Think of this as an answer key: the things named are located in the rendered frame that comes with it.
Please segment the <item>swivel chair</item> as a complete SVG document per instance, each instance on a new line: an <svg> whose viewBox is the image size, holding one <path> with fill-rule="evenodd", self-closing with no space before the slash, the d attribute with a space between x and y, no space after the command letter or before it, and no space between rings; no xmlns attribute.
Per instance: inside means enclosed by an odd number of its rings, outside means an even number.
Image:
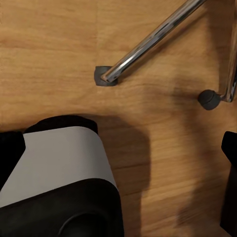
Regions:
<svg viewBox="0 0 237 237"><path fill-rule="evenodd" d="M119 76L133 65L139 58L148 52L154 45L162 40L168 33L176 28L195 10L201 7L207 0L187 0L173 14L156 27L136 47L128 52L114 66L97 66L94 80L97 86L115 86ZM237 92L237 0L235 6L233 33L231 41L228 79L225 95L217 94L213 90L204 90L198 97L199 102L206 110L217 108L221 101L233 102Z"/></svg>

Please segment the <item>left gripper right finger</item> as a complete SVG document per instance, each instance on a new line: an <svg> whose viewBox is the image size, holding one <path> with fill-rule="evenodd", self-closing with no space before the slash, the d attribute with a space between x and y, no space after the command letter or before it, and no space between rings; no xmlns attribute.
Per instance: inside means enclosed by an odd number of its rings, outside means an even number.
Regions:
<svg viewBox="0 0 237 237"><path fill-rule="evenodd" d="M221 149L237 171L237 133L226 131L223 137Z"/></svg>

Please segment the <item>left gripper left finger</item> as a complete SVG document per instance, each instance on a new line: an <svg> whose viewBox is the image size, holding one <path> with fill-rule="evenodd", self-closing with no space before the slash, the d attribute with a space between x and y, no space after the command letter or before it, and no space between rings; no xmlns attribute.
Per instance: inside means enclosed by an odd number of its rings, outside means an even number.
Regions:
<svg viewBox="0 0 237 237"><path fill-rule="evenodd" d="M21 131L0 137L0 191L26 150Z"/></svg>

